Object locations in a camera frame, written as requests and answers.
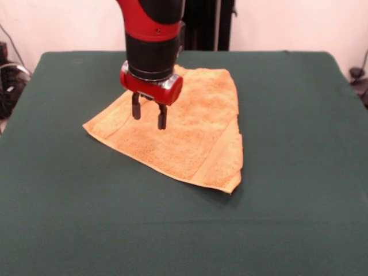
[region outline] black cord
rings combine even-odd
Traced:
[[[15,52],[16,52],[16,54],[17,54],[17,56],[18,56],[18,58],[19,58],[19,60],[20,60],[20,62],[21,62],[21,64],[24,66],[24,62],[23,62],[23,60],[22,60],[22,57],[21,57],[21,55],[19,54],[18,49],[17,49],[16,45],[14,44],[14,41],[13,41],[12,37],[11,37],[11,36],[8,34],[8,32],[4,29],[4,27],[1,25],[1,23],[0,23],[0,29],[1,29],[1,30],[4,32],[4,34],[9,38],[10,43],[11,43],[11,45],[13,46],[13,48],[14,48],[14,50],[15,50]]]
[[[366,51],[366,54],[364,56],[364,61],[363,61],[363,65],[362,65],[362,71],[364,70],[364,68],[366,67],[367,64],[367,58],[368,58],[368,50]]]

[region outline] table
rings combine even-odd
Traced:
[[[368,275],[368,115],[331,55],[181,54],[236,82],[232,196],[82,129],[122,93],[124,59],[41,58],[0,139],[0,275]]]

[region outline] green tablecloth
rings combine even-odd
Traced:
[[[236,82],[244,169],[233,196],[82,129],[122,93],[124,59],[42,57],[0,138],[1,276],[368,275],[368,114],[331,56],[180,56]]]

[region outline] folded towel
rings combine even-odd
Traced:
[[[168,108],[167,129],[157,128],[155,102],[140,98],[132,118],[126,91],[83,125],[98,141],[179,181],[232,193],[241,182],[243,143],[234,81],[227,70],[175,66],[183,76],[179,100]]]

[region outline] white wall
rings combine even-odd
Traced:
[[[346,74],[368,48],[368,0],[236,0],[236,6],[231,50],[328,51]],[[0,0],[0,22],[31,70],[45,51],[125,48],[115,0]]]
[[[46,51],[125,49],[115,0],[0,0],[0,22],[31,70]]]
[[[344,75],[368,48],[368,0],[236,0],[231,50],[328,51]]]

